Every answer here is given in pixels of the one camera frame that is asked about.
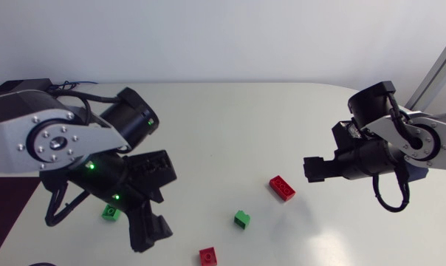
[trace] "lego brick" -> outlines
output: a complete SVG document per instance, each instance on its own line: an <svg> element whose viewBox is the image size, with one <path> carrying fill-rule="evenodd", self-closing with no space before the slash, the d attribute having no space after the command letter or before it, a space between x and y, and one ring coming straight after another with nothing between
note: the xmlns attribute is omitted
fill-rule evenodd
<svg viewBox="0 0 446 266"><path fill-rule="evenodd" d="M251 216L245 214L243 211L238 211L235 215L235 223L241 228L246 229L250 224Z"/></svg>
<svg viewBox="0 0 446 266"><path fill-rule="evenodd" d="M269 185L284 201L292 199L295 195L295 190L281 176L272 178L269 181Z"/></svg>
<svg viewBox="0 0 446 266"><path fill-rule="evenodd" d="M205 248L200 251L200 262L202 266L215 266L216 265L216 254L215 248Z"/></svg>
<svg viewBox="0 0 446 266"><path fill-rule="evenodd" d="M120 210L113 208L107 204L105 209L103 210L102 218L107 219L109 221L116 221L118 220L120 213L121 213Z"/></svg>

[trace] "white table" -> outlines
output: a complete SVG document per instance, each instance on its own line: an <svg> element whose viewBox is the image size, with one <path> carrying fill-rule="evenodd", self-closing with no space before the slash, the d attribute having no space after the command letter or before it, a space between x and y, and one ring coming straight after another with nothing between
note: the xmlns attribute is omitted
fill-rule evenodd
<svg viewBox="0 0 446 266"><path fill-rule="evenodd" d="M314 83L162 83L82 86L113 96L136 89L161 120L134 154L166 149L177 181L153 203L174 235L145 253L129 245L128 220L100 216L89 197L54 228L44 224L50 193L39 185L0 250L0 265L199 265L215 247L218 265L446 265L446 171L411 183L411 204L392 214L374 197L371 178L309 184L303 157L333 157L331 127L351 117L356 91ZM94 104L100 113L106 105ZM281 175L289 202L268 182ZM69 186L67 200L80 192ZM392 205L394 176L381 179ZM243 231L237 210L251 216Z"/></svg>

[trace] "silver arm segment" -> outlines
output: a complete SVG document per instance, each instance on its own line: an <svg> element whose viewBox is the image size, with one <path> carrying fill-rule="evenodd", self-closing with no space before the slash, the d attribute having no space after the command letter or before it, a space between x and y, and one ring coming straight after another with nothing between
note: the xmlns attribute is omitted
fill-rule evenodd
<svg viewBox="0 0 446 266"><path fill-rule="evenodd" d="M99 117L94 119L102 126L57 122L32 135L40 123L73 117L73 113L64 109L48 109L1 122L0 172L54 170L74 163L78 157L128 146L116 129Z"/></svg>
<svg viewBox="0 0 446 266"><path fill-rule="evenodd" d="M365 126L371 132L396 146L405 154L405 160L423 168L446 169L446 114L428 115L422 112L408 112L411 120L407 130L422 141L420 149L408 145L395 129L390 116Z"/></svg>

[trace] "metal frame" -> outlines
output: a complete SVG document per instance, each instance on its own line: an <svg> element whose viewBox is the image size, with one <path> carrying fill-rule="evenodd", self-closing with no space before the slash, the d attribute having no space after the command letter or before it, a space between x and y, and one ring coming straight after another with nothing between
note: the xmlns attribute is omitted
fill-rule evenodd
<svg viewBox="0 0 446 266"><path fill-rule="evenodd" d="M430 72L405 104L410 110L424 111L446 84L446 47Z"/></svg>

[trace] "red lego brick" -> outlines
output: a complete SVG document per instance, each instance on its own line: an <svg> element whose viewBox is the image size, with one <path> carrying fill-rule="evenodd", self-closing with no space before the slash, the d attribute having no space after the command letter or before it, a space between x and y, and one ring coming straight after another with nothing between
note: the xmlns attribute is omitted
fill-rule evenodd
<svg viewBox="0 0 446 266"><path fill-rule="evenodd" d="M269 181L270 187L284 200L290 200L295 195L295 190L287 184L281 176L272 178Z"/></svg>
<svg viewBox="0 0 446 266"><path fill-rule="evenodd" d="M202 262L202 266L215 266L216 265L215 248L211 247L201 250L200 262Z"/></svg>

